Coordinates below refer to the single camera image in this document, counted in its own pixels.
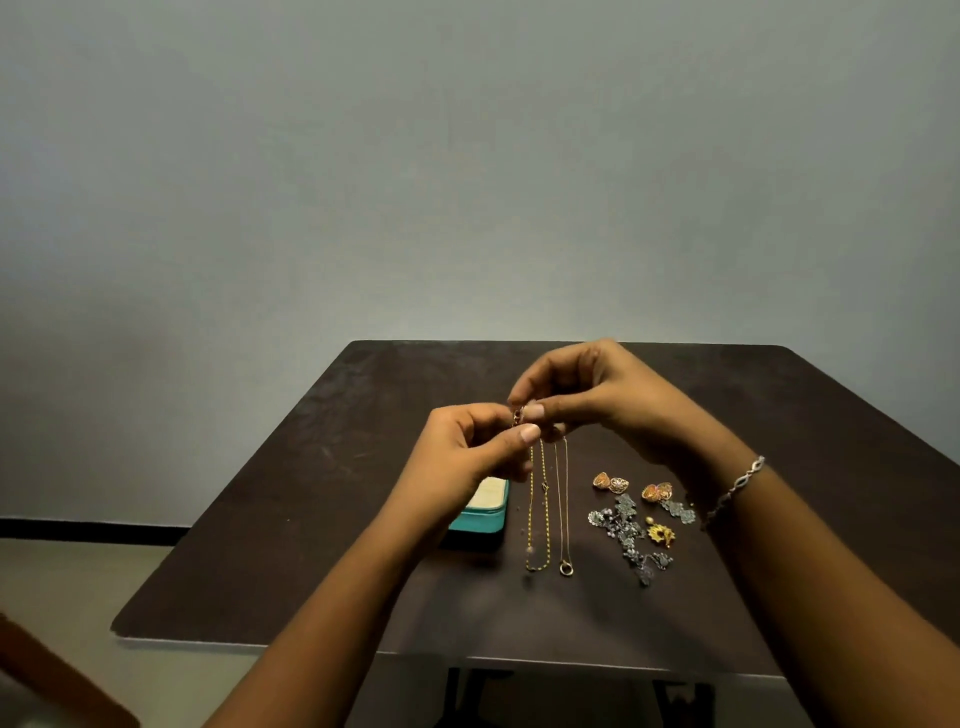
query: black baseboard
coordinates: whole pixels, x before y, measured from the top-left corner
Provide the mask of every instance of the black baseboard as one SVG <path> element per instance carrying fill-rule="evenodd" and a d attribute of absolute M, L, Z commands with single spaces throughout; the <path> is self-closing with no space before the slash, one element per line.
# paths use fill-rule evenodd
<path fill-rule="evenodd" d="M 186 526 L 176 525 L 0 518 L 0 539 L 176 546 L 188 530 Z"/>

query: gray wall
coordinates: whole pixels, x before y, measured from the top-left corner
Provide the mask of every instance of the gray wall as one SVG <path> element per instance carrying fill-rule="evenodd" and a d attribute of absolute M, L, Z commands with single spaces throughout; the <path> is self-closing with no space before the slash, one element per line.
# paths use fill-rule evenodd
<path fill-rule="evenodd" d="M 784 344 L 960 459 L 958 69 L 956 0 L 7 0 L 0 515 L 191 523 L 358 338 Z"/>

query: table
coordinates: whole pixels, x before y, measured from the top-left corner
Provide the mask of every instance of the table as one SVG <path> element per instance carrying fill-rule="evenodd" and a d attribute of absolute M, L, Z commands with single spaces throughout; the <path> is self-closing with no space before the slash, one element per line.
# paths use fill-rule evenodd
<path fill-rule="evenodd" d="M 503 401 L 538 355 L 562 344 L 349 344 L 124 607 L 113 631 L 269 643 L 377 512 L 430 409 Z M 960 467 L 788 349 L 625 346 L 766 455 L 857 554 L 960 642 Z M 380 651 L 491 667 L 780 675 L 708 537 L 640 500 L 642 485 L 669 473 L 600 427 L 577 431 L 569 445 L 576 574 L 565 579 L 556 564 L 524 570 L 529 493 L 515 484 L 502 547 L 439 550 L 423 561 Z M 675 562 L 649 589 L 637 585 L 619 544 L 587 523 L 588 511 L 612 505 L 612 495 L 590 487 L 599 471 L 631 481 L 638 520 L 651 510 L 677 532 Z M 555 499 L 551 506 L 556 529 Z M 540 529 L 535 538 L 542 539 Z M 558 547 L 555 532 L 554 553 Z"/>

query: gold necklace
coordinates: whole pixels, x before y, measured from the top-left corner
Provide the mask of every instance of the gold necklace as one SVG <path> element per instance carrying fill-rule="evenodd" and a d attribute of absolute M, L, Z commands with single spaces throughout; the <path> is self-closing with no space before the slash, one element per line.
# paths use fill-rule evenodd
<path fill-rule="evenodd" d="M 570 450 L 564 437 L 564 497 L 560 496 L 560 458 L 557 446 L 553 446 L 553 459 L 557 474 L 557 504 L 560 506 L 560 573 L 573 576 L 573 556 L 570 554 Z M 566 521 L 566 556 L 564 557 L 564 521 Z"/>
<path fill-rule="evenodd" d="M 530 447 L 530 462 L 534 461 L 534 449 L 533 446 Z M 546 479 L 546 455 L 543 453 L 543 441 L 540 441 L 540 464 L 543 469 L 543 482 L 541 484 L 543 488 L 543 518 L 546 524 L 546 561 L 543 563 L 543 566 L 532 567 L 530 566 L 530 556 L 534 552 L 533 545 L 533 529 L 534 529 L 534 490 L 537 478 L 534 473 L 537 471 L 534 468 L 530 471 L 530 507 L 527 509 L 527 570 L 528 571 L 543 571 L 548 566 L 550 566 L 550 500 L 548 498 L 550 492 L 550 485 Z"/>

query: bracelet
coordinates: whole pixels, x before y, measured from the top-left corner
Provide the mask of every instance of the bracelet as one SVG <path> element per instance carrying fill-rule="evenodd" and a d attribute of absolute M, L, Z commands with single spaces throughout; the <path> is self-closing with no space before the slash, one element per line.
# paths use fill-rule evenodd
<path fill-rule="evenodd" d="M 760 468 L 763 467 L 763 463 L 765 462 L 766 462 L 766 458 L 764 458 L 763 455 L 758 455 L 756 457 L 756 461 L 752 466 L 750 466 L 750 469 L 746 471 L 744 474 L 742 474 L 740 477 L 738 477 L 736 479 L 736 482 L 733 483 L 733 487 L 730 488 L 725 494 L 723 494 L 721 497 L 717 499 L 717 504 L 713 507 L 712 511 L 707 513 L 707 517 L 704 518 L 704 524 L 700 530 L 702 531 L 707 530 L 707 526 L 709 526 L 710 523 L 713 521 L 713 519 L 716 518 L 716 515 L 720 512 L 720 509 L 723 508 L 725 505 L 727 505 L 727 503 L 729 503 L 731 500 L 733 500 L 733 496 L 736 495 L 737 491 L 747 486 L 747 483 L 750 482 L 750 478 L 752 478 L 754 475 L 756 475 L 759 472 Z"/>

